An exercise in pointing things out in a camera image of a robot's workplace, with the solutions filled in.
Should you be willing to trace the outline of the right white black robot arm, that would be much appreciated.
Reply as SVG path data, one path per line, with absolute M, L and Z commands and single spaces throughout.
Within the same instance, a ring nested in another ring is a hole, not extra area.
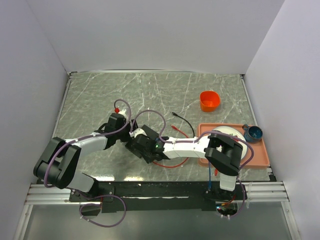
M 152 139 L 141 128 L 131 130 L 129 136 L 146 162 L 176 158 L 207 159 L 220 172 L 219 195 L 228 200 L 236 194 L 243 144 L 246 143 L 237 136 L 212 130 L 194 138 L 157 136 Z

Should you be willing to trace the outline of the black network switch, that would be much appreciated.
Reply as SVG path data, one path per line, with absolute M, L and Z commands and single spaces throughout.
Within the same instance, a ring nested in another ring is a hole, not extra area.
M 130 140 L 125 144 L 125 148 L 130 151 L 132 154 L 134 154 L 139 159 L 141 158 L 141 154 L 137 151 L 137 149 L 134 146 L 134 141 Z

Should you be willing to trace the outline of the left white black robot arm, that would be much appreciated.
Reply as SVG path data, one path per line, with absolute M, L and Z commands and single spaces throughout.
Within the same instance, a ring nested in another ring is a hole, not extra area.
M 117 141 L 128 142 L 132 122 L 130 115 L 112 113 L 106 123 L 87 136 L 52 138 L 35 164 L 33 175 L 47 188 L 73 189 L 87 201 L 94 201 L 99 195 L 99 181 L 77 170 L 79 159 L 107 150 Z

